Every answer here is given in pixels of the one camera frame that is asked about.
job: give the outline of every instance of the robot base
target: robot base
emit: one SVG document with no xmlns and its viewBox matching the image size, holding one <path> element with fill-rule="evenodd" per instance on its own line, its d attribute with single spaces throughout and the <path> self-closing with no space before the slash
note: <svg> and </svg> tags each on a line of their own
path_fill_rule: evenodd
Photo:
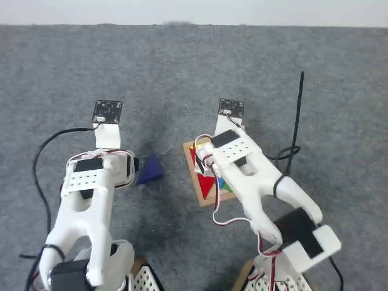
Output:
<svg viewBox="0 0 388 291">
<path fill-rule="evenodd" d="M 267 259 L 268 267 L 270 268 L 271 259 Z M 257 272 L 258 270 L 254 266 L 253 260 L 247 261 L 242 267 L 239 277 L 237 278 L 232 291 L 269 291 L 270 274 L 264 275 L 260 279 L 249 280 L 248 276 Z M 276 264 L 275 273 L 275 286 L 274 290 L 279 291 L 319 291 L 319 288 L 309 283 L 308 280 L 302 274 L 287 274 L 284 272 L 281 264 Z"/>
</svg>

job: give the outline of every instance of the red and white wire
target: red and white wire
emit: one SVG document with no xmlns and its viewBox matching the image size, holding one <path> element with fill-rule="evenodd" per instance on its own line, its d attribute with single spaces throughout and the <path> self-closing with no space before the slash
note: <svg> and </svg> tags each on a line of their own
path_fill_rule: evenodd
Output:
<svg viewBox="0 0 388 291">
<path fill-rule="evenodd" d="M 194 140 L 194 145 L 193 145 L 193 150 L 194 150 L 194 154 L 195 156 L 197 156 L 200 160 L 202 160 L 199 156 L 198 156 L 198 153 L 196 152 L 198 146 L 197 146 L 197 142 L 200 138 L 212 138 L 211 135 L 208 135 L 206 133 L 202 134 L 202 135 L 198 135 L 195 140 Z"/>
<path fill-rule="evenodd" d="M 198 142 L 198 140 L 199 140 L 200 138 L 203 138 L 203 137 L 205 137 L 205 138 L 212 138 L 212 136 L 211 136 L 211 135 L 208 135 L 208 134 L 202 134 L 202 135 L 197 136 L 196 139 L 194 140 L 193 149 L 194 149 L 194 154 L 202 161 L 203 165 L 204 165 L 205 167 L 211 169 L 211 171 L 213 172 L 214 178 L 215 178 L 215 183 L 216 183 L 216 198 L 215 198 L 214 211 L 213 211 L 213 213 L 212 213 L 213 222 L 214 222 L 215 224 L 217 224 L 218 226 L 227 226 L 228 224 L 230 224 L 230 223 L 232 223 L 232 222 L 235 222 L 235 221 L 247 221 L 247 222 L 250 223 L 249 219 L 247 219 L 247 218 L 245 218 L 245 217 L 236 217 L 236 218 L 232 218 L 232 219 L 230 219 L 230 220 L 228 220 L 228 221 L 224 221 L 224 222 L 218 221 L 218 220 L 215 218 L 215 215 L 216 215 L 216 213 L 217 213 L 217 211 L 218 211 L 218 209 L 219 209 L 219 192 L 220 192 L 220 190 L 219 190 L 219 184 L 218 184 L 218 177 L 217 177 L 217 174 L 215 173 L 215 171 L 214 171 L 214 169 L 213 169 L 213 164 L 214 164 L 214 162 L 211 163 L 211 164 L 206 163 L 206 159 L 209 158 L 209 157 L 211 157 L 212 154 L 208 154 L 208 155 L 206 155 L 205 157 L 203 157 L 203 158 L 201 159 L 201 157 L 198 156 L 197 151 L 196 151 L 197 148 L 198 148 L 197 142 Z"/>
<path fill-rule="evenodd" d="M 270 279 L 270 284 L 269 284 L 269 291 L 273 291 L 273 288 L 275 286 L 275 260 L 276 257 L 272 257 L 272 262 L 271 262 L 271 279 Z"/>
<path fill-rule="evenodd" d="M 214 211 L 212 213 L 213 222 L 215 224 L 217 224 L 218 226 L 227 226 L 228 224 L 235 222 L 235 221 L 246 221 L 246 222 L 250 223 L 250 220 L 248 218 L 245 218 L 245 217 L 236 217 L 236 218 L 232 218 L 228 221 L 224 221 L 224 222 L 220 222 L 216 219 L 215 215 L 219 209 L 219 184 L 218 184 L 218 178 L 217 178 L 217 175 L 213 169 L 213 166 L 211 166 L 210 169 L 212 170 L 214 177 L 216 178 L 216 181 L 215 181 L 216 182 L 216 199 L 215 199 Z"/>
<path fill-rule="evenodd" d="M 97 158 L 101 155 L 106 155 L 106 153 L 125 153 L 125 154 L 129 155 L 129 157 L 131 158 L 131 173 L 129 175 L 129 177 L 130 177 L 129 182 L 127 182 L 125 184 L 117 185 L 117 186 L 115 186 L 115 189 L 123 189 L 123 188 L 128 187 L 130 184 L 132 184 L 133 180 L 135 179 L 135 160 L 134 160 L 135 154 L 131 150 L 107 150 L 106 152 L 102 152 L 102 153 L 94 156 L 94 158 Z"/>
<path fill-rule="evenodd" d="M 257 251 L 259 252 L 259 255 L 265 257 L 265 258 L 272 258 L 274 256 L 277 256 L 281 253 L 281 246 L 276 247 L 276 250 L 268 253 L 263 252 L 263 239 L 261 237 L 261 234 L 259 231 L 257 231 Z"/>
</svg>

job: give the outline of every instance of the black cable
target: black cable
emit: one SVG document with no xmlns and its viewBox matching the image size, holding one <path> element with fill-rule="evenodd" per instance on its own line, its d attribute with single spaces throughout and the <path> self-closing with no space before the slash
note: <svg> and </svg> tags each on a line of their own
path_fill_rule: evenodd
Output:
<svg viewBox="0 0 388 291">
<path fill-rule="evenodd" d="M 241 127 L 241 125 L 239 125 L 237 122 L 233 121 L 233 120 L 230 118 L 230 114 L 226 114 L 226 118 L 227 118 L 231 123 L 233 123 L 235 126 Z"/>
<path fill-rule="evenodd" d="M 278 168 L 279 167 L 279 161 L 284 160 L 284 159 L 288 159 L 290 157 L 289 153 L 287 155 L 285 155 L 285 156 L 281 156 L 282 153 L 288 152 L 290 150 L 291 150 L 291 147 L 286 147 L 286 148 L 282 149 L 280 152 L 278 152 L 276 157 L 269 156 L 269 155 L 266 155 L 266 154 L 264 154 L 264 156 L 266 156 L 266 158 L 270 159 L 271 161 L 275 161 L 276 168 Z M 301 147 L 296 145 L 295 148 L 294 148 L 293 154 L 296 155 L 297 153 L 299 153 L 300 150 L 301 150 Z"/>
<path fill-rule="evenodd" d="M 338 277 L 339 277 L 339 290 L 343 291 L 344 290 L 344 277 L 342 276 L 339 268 L 337 267 L 337 265 L 335 264 L 335 262 L 334 262 L 334 260 L 333 260 L 333 258 L 331 256 L 329 257 L 329 261 L 332 264 L 334 270 L 338 274 Z"/>
<path fill-rule="evenodd" d="M 56 250 L 58 252 L 58 254 L 61 256 L 62 260 L 63 261 L 65 260 L 65 253 L 58 246 L 56 246 L 54 244 L 44 244 L 41 251 L 39 252 L 39 254 L 36 257 L 36 260 L 32 264 L 30 272 L 28 273 L 28 276 L 27 276 L 27 279 L 26 279 L 25 285 L 24 285 L 24 291 L 29 291 L 30 287 L 32 287 L 33 290 L 35 289 L 33 287 L 33 282 L 34 282 L 33 277 L 34 277 L 34 274 L 36 272 L 36 269 L 38 268 L 39 262 L 41 261 L 44 249 Z"/>
<path fill-rule="evenodd" d="M 295 125 L 293 128 L 293 137 L 292 137 L 292 144 L 290 147 L 290 154 L 289 159 L 286 165 L 286 169 L 283 171 L 283 174 L 279 177 L 279 179 L 274 183 L 273 185 L 273 195 L 274 197 L 277 197 L 276 190 L 278 188 L 279 183 L 281 180 L 285 177 L 290 175 L 290 169 L 291 169 L 291 163 L 292 158 L 295 154 L 295 148 L 296 148 L 296 137 L 298 136 L 298 128 L 299 128 L 299 117 L 301 114 L 301 103 L 302 103 L 302 94 L 303 94 L 303 81 L 304 81 L 304 72 L 301 72 L 301 77 L 299 80 L 299 94 L 298 94 L 298 102 L 296 104 L 296 117 L 295 117 Z"/>
<path fill-rule="evenodd" d="M 19 254 L 19 258 L 22 259 L 36 259 L 38 256 L 37 255 L 25 255 L 23 253 Z"/>
<path fill-rule="evenodd" d="M 52 141 L 53 139 L 57 138 L 59 135 L 63 135 L 65 133 L 70 133 L 70 132 L 89 132 L 89 131 L 93 131 L 94 129 L 91 129 L 91 128 L 87 128 L 87 127 L 78 127 L 78 128 L 74 128 L 74 129 L 65 129 L 65 130 L 61 130 L 57 133 L 55 133 L 54 135 L 52 135 L 51 137 L 49 137 L 48 139 L 46 139 L 42 144 L 41 146 L 39 147 L 38 151 L 36 152 L 36 155 L 34 157 L 34 160 L 32 162 L 32 175 L 33 175 L 33 179 L 34 179 L 34 183 L 35 183 L 35 186 L 38 190 L 38 193 L 43 201 L 43 204 L 44 204 L 44 207 L 45 207 L 45 211 L 46 211 L 46 215 L 47 215 L 47 225 L 46 225 L 46 233 L 47 235 L 49 235 L 50 231 L 51 231 L 51 210 L 50 210 L 50 206 L 49 206 L 49 203 L 47 202 L 47 198 L 45 197 L 44 193 L 43 193 L 43 190 L 41 188 L 41 185 L 39 184 L 39 181 L 38 181 L 38 176 L 36 174 L 36 165 L 38 163 L 38 158 L 41 154 L 41 152 L 43 151 L 43 149 L 45 148 L 45 146 L 47 144 L 49 144 L 50 141 Z"/>
</svg>

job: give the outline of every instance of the black rubber band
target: black rubber band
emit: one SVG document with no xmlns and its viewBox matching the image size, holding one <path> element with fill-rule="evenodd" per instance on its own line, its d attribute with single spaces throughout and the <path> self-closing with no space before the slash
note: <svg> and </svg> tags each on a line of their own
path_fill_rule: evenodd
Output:
<svg viewBox="0 0 388 291">
<path fill-rule="evenodd" d="M 65 253 L 58 246 L 56 246 L 54 244 L 44 244 L 43 247 L 42 247 L 42 251 L 44 249 L 55 249 L 58 252 L 58 254 L 61 256 L 63 261 L 66 258 Z"/>
</svg>

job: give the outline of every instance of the wooden base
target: wooden base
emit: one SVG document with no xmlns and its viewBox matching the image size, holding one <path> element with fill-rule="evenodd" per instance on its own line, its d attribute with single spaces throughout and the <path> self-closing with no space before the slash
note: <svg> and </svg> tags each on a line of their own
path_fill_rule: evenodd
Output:
<svg viewBox="0 0 388 291">
<path fill-rule="evenodd" d="M 208 141 L 210 141 L 209 138 L 200 139 L 200 140 L 198 140 L 198 144 L 208 142 Z M 187 166 L 189 167 L 190 176 L 191 176 L 191 179 L 193 181 L 193 185 L 194 185 L 194 189 L 195 189 L 196 197 L 198 199 L 199 206 L 203 207 L 203 206 L 207 206 L 207 205 L 211 205 L 211 204 L 215 203 L 215 196 L 216 196 L 216 188 L 215 187 L 216 187 L 216 185 L 213 185 L 213 187 L 210 189 L 209 194 L 207 195 L 206 199 L 204 199 L 204 197 L 202 195 L 202 191 L 201 191 L 201 186 L 199 185 L 199 182 L 198 182 L 198 177 L 197 177 L 196 172 L 194 170 L 195 164 L 193 163 L 193 159 L 192 159 L 192 156 L 190 154 L 190 147 L 193 145 L 193 143 L 194 143 L 194 141 L 185 142 L 183 144 L 183 151 L 184 151 L 184 155 L 186 156 Z M 232 199 L 232 198 L 236 198 L 236 196 L 232 192 L 229 192 L 225 189 L 221 189 L 221 191 L 219 193 L 219 200 L 220 201 L 228 200 L 228 199 Z"/>
</svg>

